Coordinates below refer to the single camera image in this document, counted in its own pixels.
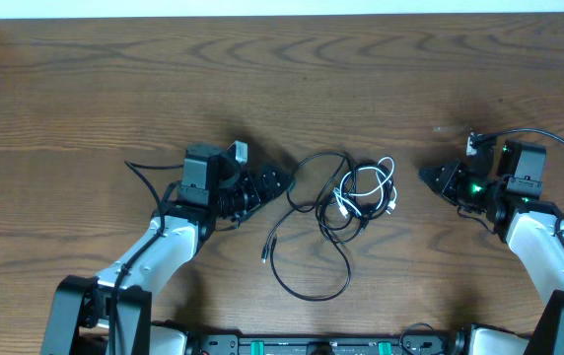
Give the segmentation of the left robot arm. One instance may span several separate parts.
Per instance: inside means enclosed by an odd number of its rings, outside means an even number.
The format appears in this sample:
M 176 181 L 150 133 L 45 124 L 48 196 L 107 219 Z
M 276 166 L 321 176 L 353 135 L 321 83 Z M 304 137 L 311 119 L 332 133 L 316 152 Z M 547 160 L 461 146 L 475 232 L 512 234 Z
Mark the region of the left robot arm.
M 145 234 L 93 277 L 69 275 L 56 288 L 41 345 L 43 354 L 192 354 L 182 330 L 154 323 L 154 299 L 200 251 L 219 220 L 238 228 L 291 184 L 283 169 L 247 165 L 241 141 L 222 149 L 192 144 L 178 164 L 180 179 L 157 204 Z

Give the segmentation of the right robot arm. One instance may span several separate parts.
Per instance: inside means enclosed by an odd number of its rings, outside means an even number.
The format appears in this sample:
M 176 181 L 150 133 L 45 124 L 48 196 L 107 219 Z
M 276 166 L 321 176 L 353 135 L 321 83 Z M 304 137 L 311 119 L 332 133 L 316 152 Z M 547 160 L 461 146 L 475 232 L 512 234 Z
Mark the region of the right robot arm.
M 543 146 L 469 139 L 470 162 L 422 168 L 420 179 L 463 218 L 485 216 L 484 227 L 520 260 L 545 305 L 528 338 L 475 324 L 457 336 L 455 354 L 564 354 L 564 214 L 541 200 Z

